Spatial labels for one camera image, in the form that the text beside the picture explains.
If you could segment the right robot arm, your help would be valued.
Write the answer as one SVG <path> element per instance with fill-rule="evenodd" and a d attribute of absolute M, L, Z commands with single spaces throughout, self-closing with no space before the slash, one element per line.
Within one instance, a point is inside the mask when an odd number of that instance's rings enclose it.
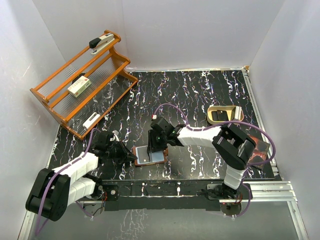
<path fill-rule="evenodd" d="M 233 122 L 200 128 L 187 124 L 173 126 L 162 117 L 154 119 L 148 130 L 147 152 L 164 151 L 168 145 L 201 146 L 218 152 L 227 165 L 224 180 L 203 191 L 218 199 L 234 199 L 240 194 L 243 176 L 256 148 L 256 142 Z"/>

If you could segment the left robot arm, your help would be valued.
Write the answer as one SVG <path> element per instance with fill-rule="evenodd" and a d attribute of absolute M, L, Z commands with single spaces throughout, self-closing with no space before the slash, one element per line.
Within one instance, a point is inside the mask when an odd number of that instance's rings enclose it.
<path fill-rule="evenodd" d="M 48 220 L 56 222 L 67 207 L 89 196 L 93 200 L 103 195 L 97 177 L 89 176 L 104 161 L 122 165 L 134 162 L 137 157 L 126 147 L 117 134 L 100 132 L 96 141 L 89 141 L 85 151 L 70 162 L 39 171 L 27 197 L 25 208 Z"/>

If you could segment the dark credit card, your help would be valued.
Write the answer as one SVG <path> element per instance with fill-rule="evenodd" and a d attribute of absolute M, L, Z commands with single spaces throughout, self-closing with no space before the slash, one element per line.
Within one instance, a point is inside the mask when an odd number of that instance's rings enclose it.
<path fill-rule="evenodd" d="M 150 157 L 148 154 L 148 146 L 140 146 L 136 148 L 136 157 L 137 157 L 137 164 L 138 165 L 146 165 L 149 164 Z"/>

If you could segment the brown leather card holder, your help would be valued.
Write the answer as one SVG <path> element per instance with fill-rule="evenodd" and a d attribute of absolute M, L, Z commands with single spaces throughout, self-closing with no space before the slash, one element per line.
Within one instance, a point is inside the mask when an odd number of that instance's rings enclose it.
<path fill-rule="evenodd" d="M 133 149 L 132 149 L 133 150 L 133 154 L 135 156 L 137 156 L 136 148 L 137 147 L 133 147 Z M 142 167 L 142 166 L 149 166 L 149 165 L 156 165 L 156 164 L 165 163 L 167 161 L 168 149 L 162 150 L 162 151 L 150 152 L 150 153 L 148 153 L 148 155 L 149 155 L 149 158 L 150 158 L 150 163 L 144 164 L 144 165 L 138 165 L 137 164 L 137 159 L 136 159 L 136 160 L 134 160 L 134 165 L 136 167 Z"/>

